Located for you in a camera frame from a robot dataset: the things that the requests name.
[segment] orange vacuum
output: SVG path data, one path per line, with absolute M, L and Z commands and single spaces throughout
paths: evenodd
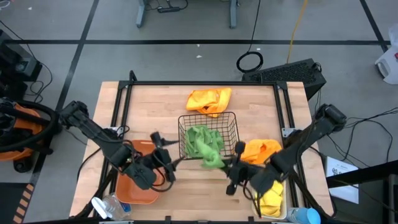
M 48 114 L 50 120 L 41 118 L 37 111 Z M 59 131 L 58 116 L 50 108 L 0 98 L 0 161 L 14 161 L 16 171 L 31 170 L 35 151 L 51 154 L 45 141 Z

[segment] desk leg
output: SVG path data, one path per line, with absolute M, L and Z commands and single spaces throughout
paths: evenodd
M 234 29 L 236 27 L 236 5 L 237 0 L 229 0 L 229 28 Z
M 146 0 L 138 0 L 138 3 L 139 3 L 139 6 L 138 6 L 136 25 L 138 28 L 140 28 L 142 26 L 142 23 L 144 20 L 145 5 L 146 5 L 147 1 Z

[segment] bottle cap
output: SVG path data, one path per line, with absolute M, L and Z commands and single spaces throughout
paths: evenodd
M 99 199 L 98 197 L 93 197 L 91 199 L 91 204 L 93 204 L 93 207 L 98 212 L 98 214 L 101 215 L 101 218 L 112 218 L 112 214 L 106 211 L 106 205 L 101 199 Z
M 319 213 L 313 208 L 309 208 L 307 210 L 307 218 L 308 218 L 309 224 L 320 224 L 321 223 L 321 216 L 319 216 Z

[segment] black wire basket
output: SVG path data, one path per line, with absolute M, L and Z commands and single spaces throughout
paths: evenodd
M 236 143 L 239 141 L 238 125 L 233 112 L 212 113 L 218 114 L 214 118 L 208 114 L 183 115 L 178 118 L 178 140 L 180 141 L 180 157 L 184 159 L 201 159 L 190 157 L 185 152 L 187 130 L 193 126 L 205 125 L 209 130 L 217 130 L 224 141 L 224 148 L 220 149 L 221 157 L 231 157 L 234 154 Z

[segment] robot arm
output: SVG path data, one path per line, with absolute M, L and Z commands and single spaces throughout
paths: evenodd
M 78 128 L 99 145 L 109 163 L 120 173 L 128 175 L 141 189 L 154 189 L 152 185 L 156 181 L 156 174 L 153 169 L 160 167 L 165 168 L 167 181 L 175 181 L 174 171 L 182 159 L 172 162 L 168 150 L 163 147 L 178 141 L 166 141 L 158 132 L 152 133 L 150 138 L 155 144 L 155 150 L 142 156 L 134 149 L 131 141 L 113 139 L 108 132 L 89 119 L 86 105 L 79 101 L 73 101 L 61 110 L 60 121 L 66 128 Z
M 292 175 L 304 196 L 309 199 L 311 206 L 317 210 L 322 210 L 305 185 L 299 181 L 294 171 L 294 165 L 303 152 L 312 144 L 327 134 L 341 131 L 345 124 L 346 116 L 336 107 L 333 105 L 322 105 L 317 111 L 312 124 L 303 131 L 295 131 L 290 134 L 286 139 L 285 149 L 273 154 L 265 167 L 240 161 L 245 145 L 243 142 L 237 143 L 235 147 L 237 156 L 224 160 L 225 167 L 221 168 L 231 179 L 231 183 L 227 186 L 226 194 L 234 195 L 237 186 L 243 185 L 248 181 L 259 195 L 264 195 L 271 189 L 275 180 L 282 182 L 289 175 Z

